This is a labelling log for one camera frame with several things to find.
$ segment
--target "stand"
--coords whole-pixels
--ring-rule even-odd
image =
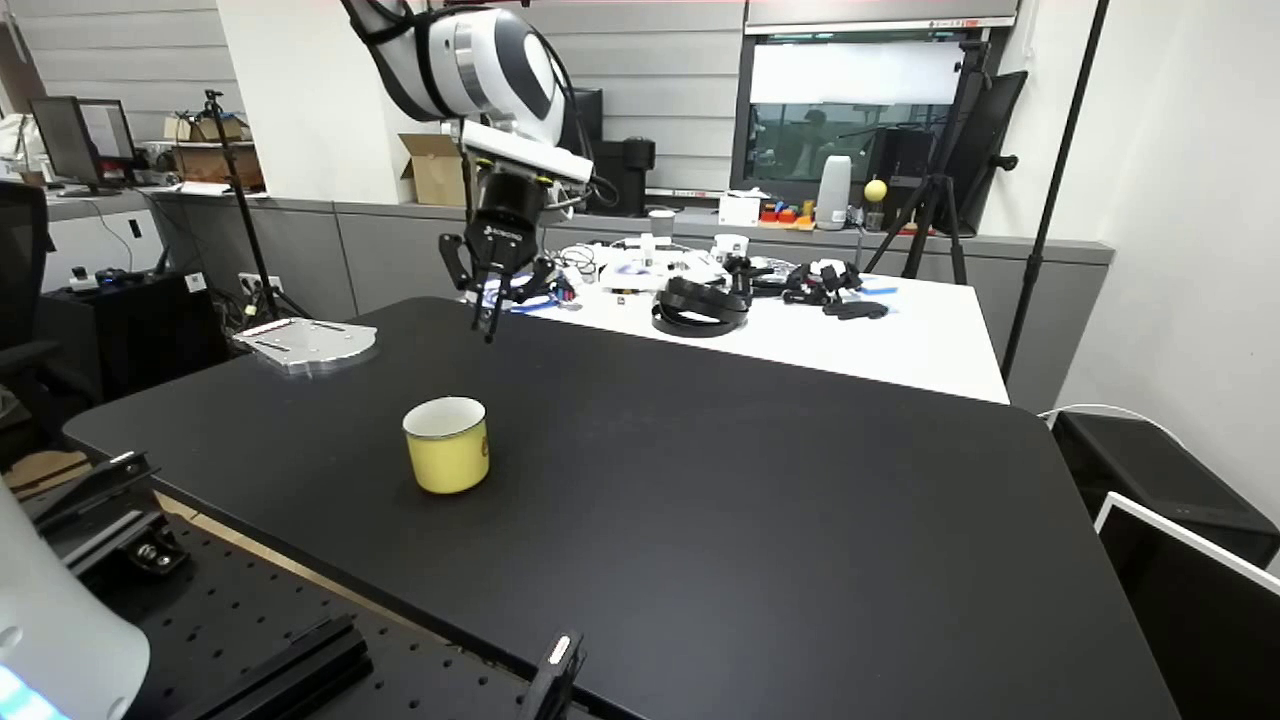
[[[1003,358],[1000,358],[1003,378],[1008,378],[1008,373],[1015,363],[1015,345],[1024,341],[1024,322],[1027,322],[1027,308],[1032,308],[1032,296],[1037,296],[1037,279],[1042,279],[1042,263],[1045,263],[1045,244],[1050,244],[1057,194],[1060,194],[1063,176],[1067,176],[1067,161],[1072,161],[1072,145],[1077,145],[1077,128],[1080,128],[1080,108],[1086,108],[1086,97],[1089,97],[1089,75],[1093,75],[1096,48],[1099,48],[1104,28],[1109,28],[1109,13],[1112,13],[1112,0],[1096,0],[1089,43],[1086,43],[1086,59],[1080,59],[1080,75],[1077,75],[1077,90],[1072,90],[1072,108],[1067,108],[1063,145],[1057,146],[1057,162],[1051,162],[1051,179],[1050,179],[1037,244],[1032,244],[1027,268],[1024,268],[1024,291],[1015,296],[1014,330],[1008,330]]]
[[[210,88],[210,90],[205,90],[205,111],[213,115],[216,138],[219,138],[225,161],[228,161],[228,179],[234,179],[238,207],[240,207],[240,220],[244,220],[253,268],[258,268],[258,279],[261,279],[261,288],[264,288],[264,291],[261,291],[261,296],[264,296],[264,312],[268,312],[268,321],[280,321],[280,312],[277,312],[277,291],[271,291],[271,279],[268,279],[264,244],[258,241],[258,225],[253,225],[253,212],[248,212],[248,199],[244,199],[244,182],[240,182],[240,170],[238,170],[238,150],[234,150],[234,138],[228,138],[228,122],[225,122],[225,103],[219,103],[219,97],[225,97],[225,90]]]
[[[981,84],[987,79],[987,48],[991,48],[987,39],[962,43],[965,59],[962,59],[962,84],[957,84],[957,99],[951,99],[949,122],[945,122],[942,138],[931,145],[927,170],[924,170],[922,188],[905,203],[902,220],[883,231],[870,273],[878,273],[878,263],[883,261],[890,244],[907,229],[907,220],[915,212],[915,235],[914,235],[914,253],[907,253],[905,275],[922,275],[927,229],[931,229],[937,212],[945,207],[949,212],[949,241],[951,241],[951,275],[957,275],[957,283],[967,283],[951,157],[957,157],[957,138],[962,138],[965,122],[967,122],[967,111],[971,111],[971,103],[981,97]]]

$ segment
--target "paper cup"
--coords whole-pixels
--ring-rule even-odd
[[[413,477],[434,497],[455,497],[490,477],[485,405],[436,395],[403,417]]]

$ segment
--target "white table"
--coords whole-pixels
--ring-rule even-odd
[[[649,296],[615,298],[593,288],[580,291],[580,308],[528,315],[1008,405],[971,288],[898,275],[870,275],[870,288],[892,288],[878,296],[890,303],[883,321],[838,321],[811,303],[757,298],[747,322],[730,334],[670,334],[651,326]]]

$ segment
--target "window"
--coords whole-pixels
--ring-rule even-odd
[[[890,130],[927,138],[949,122],[962,33],[757,37],[738,146],[738,188],[811,199],[826,161],[878,176]]]

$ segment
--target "black table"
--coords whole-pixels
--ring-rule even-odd
[[[371,358],[238,358],[97,407],[234,527],[505,659],[563,628],[643,715],[1176,715],[1050,431],[1014,407],[413,298]],[[492,477],[417,492],[468,390]]]

